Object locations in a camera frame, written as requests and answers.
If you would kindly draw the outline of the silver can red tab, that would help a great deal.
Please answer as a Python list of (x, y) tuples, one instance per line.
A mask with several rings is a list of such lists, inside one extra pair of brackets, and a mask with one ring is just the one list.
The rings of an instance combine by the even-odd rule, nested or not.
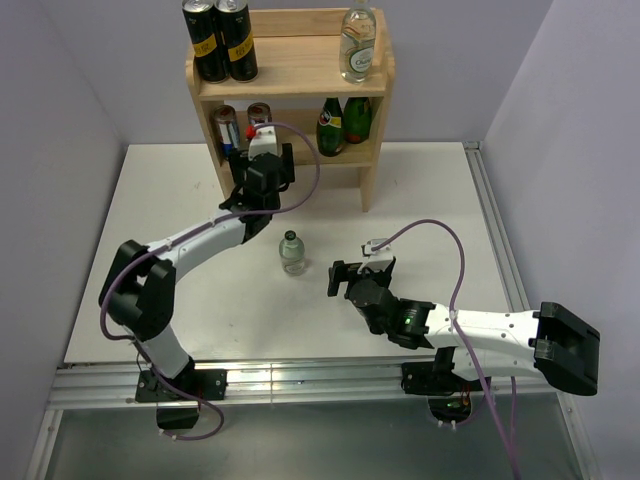
[(257, 124), (272, 121), (271, 109), (269, 105), (264, 102), (255, 102), (247, 107), (246, 113), (248, 119), (246, 136), (251, 140), (255, 136), (255, 126)]

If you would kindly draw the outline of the clear bottle green cap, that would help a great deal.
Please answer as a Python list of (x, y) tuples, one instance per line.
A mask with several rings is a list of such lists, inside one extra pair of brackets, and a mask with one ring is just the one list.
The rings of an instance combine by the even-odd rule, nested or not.
[(295, 231), (284, 233), (279, 243), (279, 256), (283, 270), (292, 276), (301, 275), (306, 265), (305, 245)]

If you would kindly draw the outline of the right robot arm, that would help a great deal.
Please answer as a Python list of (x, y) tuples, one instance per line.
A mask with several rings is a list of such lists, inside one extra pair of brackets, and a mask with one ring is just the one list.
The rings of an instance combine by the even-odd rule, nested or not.
[(373, 265), (337, 260), (328, 270), (327, 294), (345, 298), (369, 331), (402, 348), (432, 349), (430, 362), (406, 364), (402, 387), (416, 395), (481, 390), (491, 377), (538, 377), (562, 392), (593, 396), (598, 390), (599, 332), (559, 303), (536, 310), (496, 313), (460, 310), (394, 296), (396, 260)]

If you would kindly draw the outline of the blue silver energy can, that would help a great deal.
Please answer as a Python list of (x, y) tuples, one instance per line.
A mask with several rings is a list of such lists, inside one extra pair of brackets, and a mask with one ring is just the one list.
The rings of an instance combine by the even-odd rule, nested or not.
[(217, 129), (222, 152), (228, 158), (233, 150), (240, 149), (240, 134), (236, 111), (232, 106), (223, 104), (213, 111), (212, 118)]

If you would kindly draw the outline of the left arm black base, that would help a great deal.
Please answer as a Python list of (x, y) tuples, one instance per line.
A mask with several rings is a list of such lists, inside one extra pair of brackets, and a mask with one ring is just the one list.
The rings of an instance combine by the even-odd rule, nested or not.
[[(157, 426), (182, 433), (196, 425), (205, 409), (202, 401), (223, 400), (226, 387), (227, 371), (224, 369), (196, 369), (180, 379), (161, 379), (152, 370), (143, 370), (139, 374), (134, 401), (137, 404), (156, 404)], [(162, 407), (162, 404), (189, 401), (177, 390), (196, 397), (196, 406)]]

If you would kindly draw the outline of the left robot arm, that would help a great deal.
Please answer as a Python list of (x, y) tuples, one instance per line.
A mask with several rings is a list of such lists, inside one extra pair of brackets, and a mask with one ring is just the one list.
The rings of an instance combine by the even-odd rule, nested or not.
[[(195, 386), (195, 362), (171, 327), (177, 283), (214, 256), (256, 237), (282, 212), (280, 195), (295, 181), (289, 143), (275, 151), (255, 146), (234, 151), (231, 166), (235, 187), (212, 219), (155, 243), (121, 244), (99, 295), (103, 336), (132, 342), (172, 399), (187, 397)], [(108, 320), (123, 333), (111, 333)]]

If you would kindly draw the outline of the clear soda bottle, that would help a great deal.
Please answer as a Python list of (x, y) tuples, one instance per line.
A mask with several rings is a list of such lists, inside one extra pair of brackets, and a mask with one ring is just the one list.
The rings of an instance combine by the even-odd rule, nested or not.
[(344, 80), (357, 84), (369, 75), (376, 30), (377, 21), (369, 2), (355, 1), (341, 23), (339, 66)]

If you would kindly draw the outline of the green bottle yellow label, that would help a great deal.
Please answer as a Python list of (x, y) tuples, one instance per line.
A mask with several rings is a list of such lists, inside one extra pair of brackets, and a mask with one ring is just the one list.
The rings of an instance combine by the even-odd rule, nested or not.
[(345, 143), (343, 112), (337, 97), (327, 98), (316, 125), (319, 152), (326, 157), (337, 156)]

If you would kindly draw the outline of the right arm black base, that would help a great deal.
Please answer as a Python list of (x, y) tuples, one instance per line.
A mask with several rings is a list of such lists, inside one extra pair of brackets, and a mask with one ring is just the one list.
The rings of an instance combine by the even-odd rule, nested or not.
[(482, 390), (479, 379), (466, 380), (454, 373), (453, 362), (405, 362), (400, 386), (405, 394), (448, 397)]

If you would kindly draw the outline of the green glass bottle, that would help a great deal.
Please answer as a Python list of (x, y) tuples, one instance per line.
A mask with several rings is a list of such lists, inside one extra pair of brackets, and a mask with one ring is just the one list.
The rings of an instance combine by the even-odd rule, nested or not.
[(360, 144), (369, 138), (372, 110), (368, 97), (351, 97), (344, 108), (345, 140)]

